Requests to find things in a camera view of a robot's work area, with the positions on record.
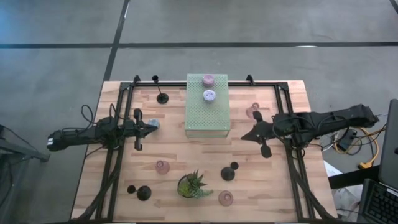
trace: laptop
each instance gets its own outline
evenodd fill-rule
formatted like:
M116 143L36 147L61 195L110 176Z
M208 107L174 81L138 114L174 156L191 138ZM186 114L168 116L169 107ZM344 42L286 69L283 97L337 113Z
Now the laptop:
M390 101L379 181L363 184L357 222L398 224L398 100Z

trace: black peg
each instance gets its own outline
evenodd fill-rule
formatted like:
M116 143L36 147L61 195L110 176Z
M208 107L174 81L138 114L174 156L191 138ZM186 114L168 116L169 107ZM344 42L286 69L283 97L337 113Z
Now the black peg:
M154 81L157 85L157 88L159 89L159 95L157 95L156 100L160 104L165 104L169 100L169 96L166 93L162 93L159 87L159 77L157 75L154 75L152 77L152 81Z

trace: keyboard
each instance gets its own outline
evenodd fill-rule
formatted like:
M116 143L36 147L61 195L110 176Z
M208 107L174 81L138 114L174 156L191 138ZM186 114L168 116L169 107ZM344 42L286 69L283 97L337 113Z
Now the keyboard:
M372 184L363 215L377 223L398 224L398 197L385 186Z

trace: yellow cable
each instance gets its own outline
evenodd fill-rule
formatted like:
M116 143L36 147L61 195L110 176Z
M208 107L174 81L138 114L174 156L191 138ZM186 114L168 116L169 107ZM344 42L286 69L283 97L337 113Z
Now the yellow cable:
M379 144L377 143L377 140L373 137L373 135L375 135L375 134L377 134L377 133L380 133L380 132L384 131L385 128L382 128L382 129L377 130L377 131L372 132L372 133L369 133L369 132L368 132L366 129L364 129L364 128L359 128L359 129L364 133L364 136L358 138L358 139L354 142L354 144L352 144L347 150L345 150L345 151L343 151L343 152L340 151L340 150L338 149L338 147L337 147L337 143L336 143L336 142L333 144L333 147L335 148L335 150L336 150L336 152L337 152L338 154L346 154L346 153L349 152L349 151L353 148L353 146L355 146L356 143L359 142L362 138L370 137L370 138L372 139L371 141L374 142L375 145L376 145L376 154L374 155L374 157L373 157L369 162L365 163L365 165L369 167L369 164L372 164L372 163L374 162L374 160L376 159L377 155L379 154Z

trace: wooden table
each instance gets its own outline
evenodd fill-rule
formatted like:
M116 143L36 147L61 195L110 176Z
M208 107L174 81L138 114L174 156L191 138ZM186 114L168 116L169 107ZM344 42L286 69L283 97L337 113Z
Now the wooden table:
M294 111L310 111L304 82L298 80L288 83ZM109 105L116 103L119 84L120 82L104 82L96 120L109 115ZM165 87L162 91L170 98L165 105L156 102L159 93L156 88L134 89L131 108L140 108L145 122L151 118L159 119L160 129L143 139L141 152L134 149L135 138L127 138L114 211L115 222L296 220L283 145L276 139L268 141L272 157L265 159L261 156L257 143L240 140L254 124L254 120L246 116L246 108L253 102L260 104L264 120L272 122L271 116L277 113L273 88L230 88L231 132L227 138L221 139L188 139L184 130L185 89ZM98 145L90 145L88 152L96 148ZM78 217L98 193L105 157L104 149L93 153L85 161L72 218ZM336 216L319 147L306 148L304 159L311 190L328 212ZM158 160L170 163L168 174L156 173L155 162ZM221 178L220 172L233 161L239 163L239 169L234 180L226 182ZM203 181L208 184L204 189L212 189L214 193L201 199L179 196L178 180L196 169L199 169L200 174L204 174ZM135 185L137 189L142 185L148 185L152 189L152 197L145 202L138 200L136 194L127 193L129 185ZM223 190L229 190L233 194L234 202L230 207L218 203L218 194ZM302 192L300 198L306 211ZM104 214L108 211L107 200L103 211Z

